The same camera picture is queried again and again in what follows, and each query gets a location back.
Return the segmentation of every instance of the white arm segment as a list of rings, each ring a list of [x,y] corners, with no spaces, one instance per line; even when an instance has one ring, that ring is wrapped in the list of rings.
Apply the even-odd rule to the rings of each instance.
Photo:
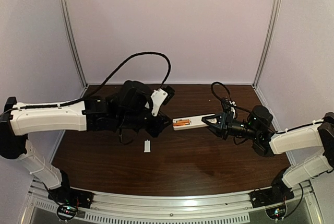
[[[323,172],[332,170],[333,168],[330,166],[323,153],[324,149],[322,148],[304,162],[289,167],[282,178],[284,184],[291,188]]]
[[[300,148],[322,147],[318,127],[319,125],[315,124],[285,134],[274,134],[269,145],[276,155]]]
[[[40,179],[47,188],[55,189],[60,187],[62,183],[60,170],[46,161],[28,140],[26,142],[26,150],[27,154],[20,155],[16,160],[21,163],[30,174]]]
[[[157,116],[158,112],[160,110],[161,105],[167,98],[168,93],[159,88],[158,90],[154,90],[154,92],[151,95],[151,99],[153,101],[153,109],[152,109],[152,115]]]
[[[13,108],[24,107],[26,105],[38,104],[18,102]],[[82,114],[83,110],[85,110],[85,103],[83,101],[59,108],[13,110],[11,112],[13,119],[10,120],[10,123],[16,136],[50,130],[85,131],[87,126],[86,116]]]

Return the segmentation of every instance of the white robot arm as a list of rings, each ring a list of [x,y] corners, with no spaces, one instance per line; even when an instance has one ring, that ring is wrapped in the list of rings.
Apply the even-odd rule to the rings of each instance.
[[[174,130],[207,127],[216,136],[224,139],[228,136],[249,139],[253,141],[252,148],[264,157],[301,148],[321,147],[304,162],[284,169],[277,175],[271,184],[272,189],[266,192],[271,203],[281,202],[284,197],[293,198],[290,188],[324,172],[333,171],[334,113],[329,112],[321,120],[276,133],[270,129],[272,115],[262,105],[255,106],[252,112],[249,111],[247,121],[240,122],[235,119],[235,111],[232,110],[238,108],[235,103],[226,98],[221,99],[221,102],[225,105],[223,113],[173,119]],[[253,192],[251,199],[260,198],[256,194],[261,193],[263,192]],[[254,207],[263,206],[263,203],[252,202]]]
[[[76,205],[79,199],[80,207],[89,207],[92,193],[70,188],[67,174],[38,153],[28,140],[28,133],[61,129],[113,132],[145,129],[157,137],[172,123],[160,112],[160,106],[167,104],[173,95],[171,87],[151,91],[138,81],[128,80],[116,94],[83,98],[75,103],[25,104],[10,97],[0,115],[0,155],[21,163],[44,183],[56,202],[73,201]]]

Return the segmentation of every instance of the wooden table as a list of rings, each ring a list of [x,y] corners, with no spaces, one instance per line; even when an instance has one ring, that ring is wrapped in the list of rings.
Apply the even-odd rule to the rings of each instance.
[[[172,87],[175,96],[162,107],[170,118],[222,111],[209,85]],[[260,104],[251,86],[228,88],[237,105],[251,110]],[[99,95],[118,89],[105,86]],[[224,96],[220,87],[217,92]],[[245,118],[247,113],[238,111],[238,119]],[[124,142],[135,136],[123,132]],[[151,153],[144,153],[146,139],[151,140]],[[231,193],[270,186],[290,165],[286,155],[263,158],[251,145],[249,141],[236,146],[231,137],[219,139],[205,128],[175,132],[169,126],[156,139],[141,131],[128,146],[120,144],[113,132],[66,131],[53,164],[68,173],[71,186],[87,190],[148,196]]]

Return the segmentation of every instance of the vent grille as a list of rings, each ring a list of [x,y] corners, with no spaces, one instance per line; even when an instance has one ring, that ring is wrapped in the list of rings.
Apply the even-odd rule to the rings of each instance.
[[[112,216],[86,212],[85,220],[98,224],[243,224],[250,222],[248,213],[207,220],[138,221],[133,219],[115,218]]]
[[[55,212],[57,210],[57,207],[53,204],[53,203],[49,203],[49,202],[45,202],[42,200],[37,200],[36,201],[36,206],[38,208],[42,208],[46,211],[50,211],[50,212]]]
[[[47,202],[41,199],[37,199],[35,202],[35,206],[41,209],[44,209],[49,212],[55,213],[57,210],[57,205],[52,202]],[[249,214],[238,214],[231,215],[219,218],[209,218],[205,220],[192,219],[192,220],[169,220],[169,221],[161,221],[161,220],[144,220],[141,221],[135,220],[134,218],[118,218],[109,215],[103,215],[99,213],[91,213],[89,210],[85,213],[83,219],[90,223],[97,224],[244,224],[250,223]]]

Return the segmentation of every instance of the white wall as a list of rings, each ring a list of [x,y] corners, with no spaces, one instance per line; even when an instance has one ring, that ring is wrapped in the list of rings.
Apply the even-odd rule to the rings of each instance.
[[[0,107],[77,98],[82,91],[70,54],[59,0],[0,0]],[[59,132],[31,134],[47,158]],[[18,223],[32,177],[0,157],[1,223]]]
[[[272,0],[68,0],[87,82],[99,84],[126,57],[165,53],[169,83],[252,84]],[[132,60],[111,83],[160,82],[166,64]]]
[[[334,111],[334,0],[282,0],[259,88],[282,129]],[[314,149],[293,152],[296,161]],[[334,173],[312,180],[332,223]]]

